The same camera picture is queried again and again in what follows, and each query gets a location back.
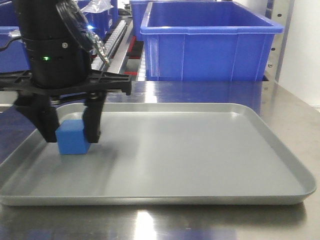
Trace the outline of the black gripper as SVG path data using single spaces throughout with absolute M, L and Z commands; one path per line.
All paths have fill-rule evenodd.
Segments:
M 24 44 L 30 69 L 0 74 L 1 91 L 17 91 L 15 109 L 37 128 L 47 143 L 56 143 L 56 130 L 60 123 L 50 97 L 75 94 L 85 98 L 88 95 L 82 114 L 84 134 L 89 143 L 98 143 L 106 93 L 130 95 L 131 78 L 92 69 L 92 49 L 97 49 L 98 55 L 105 62 L 108 61 L 99 39 L 11 39 L 12 42 L 17 40 Z

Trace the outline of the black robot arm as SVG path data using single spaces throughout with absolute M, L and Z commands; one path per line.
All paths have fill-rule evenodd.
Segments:
M 30 68 L 0 75 L 2 91 L 16 91 L 13 105 L 48 143 L 57 141 L 56 106 L 84 100 L 84 135 L 100 138 L 100 121 L 109 91 L 131 93 L 130 76 L 92 69 L 91 50 L 104 63 L 104 43 L 88 29 L 88 21 L 72 0 L 15 0 L 20 39 Z

